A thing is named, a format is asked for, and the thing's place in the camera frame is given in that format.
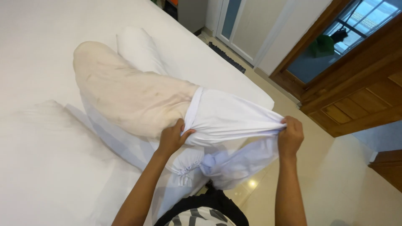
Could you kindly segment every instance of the mattress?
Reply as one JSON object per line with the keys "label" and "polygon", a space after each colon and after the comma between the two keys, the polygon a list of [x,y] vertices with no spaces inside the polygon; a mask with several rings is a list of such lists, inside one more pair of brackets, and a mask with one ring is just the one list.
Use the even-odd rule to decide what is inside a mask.
{"label": "mattress", "polygon": [[[263,90],[150,0],[7,0],[0,2],[0,116],[49,99],[84,112],[73,51],[84,41],[116,50],[115,35],[126,26],[142,27],[154,38],[171,76],[273,108]],[[147,225],[197,192],[206,178],[196,170],[192,187],[178,188],[173,180],[163,172]]]}

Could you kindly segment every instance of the striped shirt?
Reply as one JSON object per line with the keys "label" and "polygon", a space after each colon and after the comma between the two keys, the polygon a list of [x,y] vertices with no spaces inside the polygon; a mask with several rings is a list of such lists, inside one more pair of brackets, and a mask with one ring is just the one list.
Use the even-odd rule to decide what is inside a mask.
{"label": "striped shirt", "polygon": [[165,226],[236,226],[221,212],[209,207],[190,209],[175,216]]}

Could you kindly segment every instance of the white wall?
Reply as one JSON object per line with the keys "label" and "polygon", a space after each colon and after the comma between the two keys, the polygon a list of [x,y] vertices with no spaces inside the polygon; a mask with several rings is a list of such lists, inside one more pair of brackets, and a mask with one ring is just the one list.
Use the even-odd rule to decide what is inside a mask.
{"label": "white wall", "polygon": [[213,31],[219,20],[219,0],[208,0],[207,16],[205,19],[205,26]]}
{"label": "white wall", "polygon": [[258,67],[271,74],[331,1],[299,0]]}

